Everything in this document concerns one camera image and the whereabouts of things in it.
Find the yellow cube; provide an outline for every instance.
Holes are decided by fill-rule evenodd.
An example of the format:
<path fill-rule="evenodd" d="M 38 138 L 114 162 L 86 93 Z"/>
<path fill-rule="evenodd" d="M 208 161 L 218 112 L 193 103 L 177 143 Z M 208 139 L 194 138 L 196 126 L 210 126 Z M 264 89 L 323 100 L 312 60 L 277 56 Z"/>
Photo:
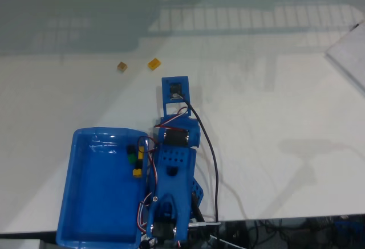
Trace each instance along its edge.
<path fill-rule="evenodd" d="M 133 177 L 142 178 L 142 169 L 133 169 Z"/>
<path fill-rule="evenodd" d="M 161 62 L 157 59 L 154 58 L 151 62 L 148 63 L 148 67 L 151 69 L 151 71 L 155 70 L 159 65 L 161 64 Z"/>
<path fill-rule="evenodd" d="M 144 147 L 140 146 L 138 151 L 138 160 L 143 160 Z"/>
<path fill-rule="evenodd" d="M 125 64 L 125 63 L 123 63 L 123 62 L 120 62 L 119 64 L 118 64 L 118 67 L 117 67 L 120 71 L 125 71 L 127 68 L 128 68 L 128 66 L 127 66 L 127 64 Z"/>

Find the red wire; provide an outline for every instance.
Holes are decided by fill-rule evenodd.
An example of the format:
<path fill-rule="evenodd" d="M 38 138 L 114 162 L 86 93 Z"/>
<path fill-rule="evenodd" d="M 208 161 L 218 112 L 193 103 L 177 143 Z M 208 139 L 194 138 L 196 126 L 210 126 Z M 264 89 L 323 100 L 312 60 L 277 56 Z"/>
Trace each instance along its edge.
<path fill-rule="evenodd" d="M 180 108 L 180 109 L 177 111 L 177 114 L 176 114 L 175 116 L 173 116 L 173 117 L 171 117 L 170 119 L 168 119 L 168 120 L 164 121 L 163 123 L 160 123 L 160 124 L 158 124 L 158 125 L 155 125 L 155 128 L 167 128 L 167 129 L 172 129 L 172 130 L 184 131 L 185 129 L 181 129 L 181 128 L 174 128 L 174 127 L 172 127 L 172 126 L 165 126 L 165 124 L 166 124 L 166 123 L 169 123 L 169 122 L 171 122 L 172 120 L 174 120 L 174 119 L 176 119 L 176 118 L 178 118 L 178 117 L 180 117 L 180 116 L 184 115 L 185 113 L 187 113 L 187 111 L 186 111 L 186 112 L 184 112 L 184 113 L 179 113 L 179 112 L 180 112 L 182 109 L 184 109 L 184 108 L 188 108 L 188 107 L 182 107 L 182 108 Z"/>
<path fill-rule="evenodd" d="M 138 138 L 138 142 L 137 142 L 137 146 L 138 146 L 138 152 L 141 152 L 141 153 L 151 153 L 151 152 L 153 152 L 154 151 L 154 149 L 155 149 L 155 146 L 153 146 L 153 149 L 150 149 L 150 150 L 148 150 L 148 151 L 140 151 L 139 150 L 139 142 L 140 142 L 140 140 L 142 139 L 142 138 L 148 138 L 148 139 L 150 139 L 151 141 L 153 141 L 153 143 L 154 143 L 154 145 L 157 145 L 158 144 L 158 142 L 154 139 L 154 138 L 152 138 L 152 137 L 149 137 L 149 136 L 141 136 L 141 137 L 139 137 Z"/>
<path fill-rule="evenodd" d="M 155 162 L 152 160 L 151 155 L 149 153 L 148 153 L 148 159 L 149 159 L 149 163 L 151 164 L 151 166 L 153 168 L 153 172 L 155 174 L 155 183 L 157 186 L 157 170 L 156 170 Z"/>

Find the blue plastic tray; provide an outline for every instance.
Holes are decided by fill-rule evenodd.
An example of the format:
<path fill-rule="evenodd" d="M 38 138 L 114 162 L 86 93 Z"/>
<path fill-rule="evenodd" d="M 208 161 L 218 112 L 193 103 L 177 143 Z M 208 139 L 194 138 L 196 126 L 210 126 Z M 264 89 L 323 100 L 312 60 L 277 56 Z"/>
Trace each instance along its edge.
<path fill-rule="evenodd" d="M 74 133 L 56 241 L 72 248 L 138 248 L 138 203 L 143 178 L 136 179 L 127 145 L 146 136 L 124 128 L 86 128 Z"/>

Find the white tabletop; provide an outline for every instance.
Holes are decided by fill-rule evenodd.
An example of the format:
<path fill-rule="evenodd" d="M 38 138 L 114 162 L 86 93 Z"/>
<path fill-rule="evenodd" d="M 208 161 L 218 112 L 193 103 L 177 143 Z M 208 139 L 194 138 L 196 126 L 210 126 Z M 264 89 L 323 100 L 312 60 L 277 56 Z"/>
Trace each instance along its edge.
<path fill-rule="evenodd" d="M 56 230 L 73 132 L 151 133 L 181 75 L 220 220 L 365 211 L 365 99 L 324 56 L 365 0 L 1 1 L 0 232 Z M 203 137 L 195 178 L 209 219 Z"/>

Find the green block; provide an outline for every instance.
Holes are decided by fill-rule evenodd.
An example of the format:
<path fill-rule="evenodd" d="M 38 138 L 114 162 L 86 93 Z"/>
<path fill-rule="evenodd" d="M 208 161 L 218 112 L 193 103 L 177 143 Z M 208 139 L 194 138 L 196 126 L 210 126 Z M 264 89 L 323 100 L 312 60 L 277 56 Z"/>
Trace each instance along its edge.
<path fill-rule="evenodd" d="M 135 164 L 136 163 L 136 161 L 137 161 L 137 156 L 134 154 L 134 153 L 132 153 L 132 154 L 128 154 L 127 155 L 127 157 L 128 157 L 128 162 L 130 163 L 130 164 Z"/>

